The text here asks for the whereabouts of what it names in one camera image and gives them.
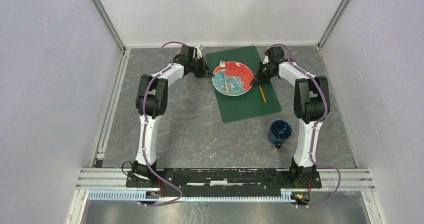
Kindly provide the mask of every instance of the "wall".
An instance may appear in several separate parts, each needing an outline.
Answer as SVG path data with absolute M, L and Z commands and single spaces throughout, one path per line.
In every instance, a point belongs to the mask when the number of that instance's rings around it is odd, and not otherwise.
M 423 223 L 424 0 L 351 0 L 322 53 L 387 223 Z
M 0 0 L 0 223 L 64 223 L 120 51 L 90 0 Z
M 341 0 L 101 0 L 127 46 L 316 44 Z

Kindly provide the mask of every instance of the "green placemat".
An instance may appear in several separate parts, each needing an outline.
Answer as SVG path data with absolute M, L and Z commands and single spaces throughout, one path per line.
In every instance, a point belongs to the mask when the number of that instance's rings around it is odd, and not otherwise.
M 220 61 L 239 62 L 248 66 L 253 74 L 258 70 L 261 57 L 254 45 L 223 50 L 206 54 L 207 65 L 211 71 L 219 66 Z M 259 86 L 252 88 L 243 95 L 227 96 L 215 90 L 221 118 L 224 123 L 239 121 L 247 118 L 264 116 L 281 112 L 281 106 L 272 85 L 263 85 L 266 103 L 262 99 Z

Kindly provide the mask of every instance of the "silver fork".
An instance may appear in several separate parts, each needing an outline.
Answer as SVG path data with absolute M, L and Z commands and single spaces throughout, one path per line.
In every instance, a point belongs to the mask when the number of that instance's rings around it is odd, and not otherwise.
M 225 73 L 225 61 L 221 61 L 219 63 L 219 67 L 220 67 L 220 71 L 224 74 L 224 81 L 225 81 L 225 91 L 227 93 L 230 93 L 230 88 L 228 87 L 228 83 L 227 83 L 227 74 Z

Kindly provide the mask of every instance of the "black wire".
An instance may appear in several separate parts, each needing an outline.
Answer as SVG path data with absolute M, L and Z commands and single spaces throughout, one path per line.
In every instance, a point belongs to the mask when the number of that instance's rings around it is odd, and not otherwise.
M 126 164 L 126 163 L 130 163 L 130 164 L 131 164 L 131 167 L 133 167 L 133 163 L 132 163 L 131 161 L 127 160 L 126 162 L 122 163 L 122 167 L 120 168 L 120 170 L 122 171 L 122 173 L 123 173 L 125 176 L 127 176 L 127 177 L 128 177 L 128 174 L 124 172 L 124 166 L 125 166 L 125 164 Z

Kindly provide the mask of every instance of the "orange pencil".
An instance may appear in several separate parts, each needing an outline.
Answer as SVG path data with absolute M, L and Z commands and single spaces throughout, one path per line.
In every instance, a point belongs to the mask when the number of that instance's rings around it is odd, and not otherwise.
M 267 99 L 265 98 L 264 90 L 262 90 L 262 86 L 259 86 L 260 93 L 262 94 L 263 102 L 267 103 Z

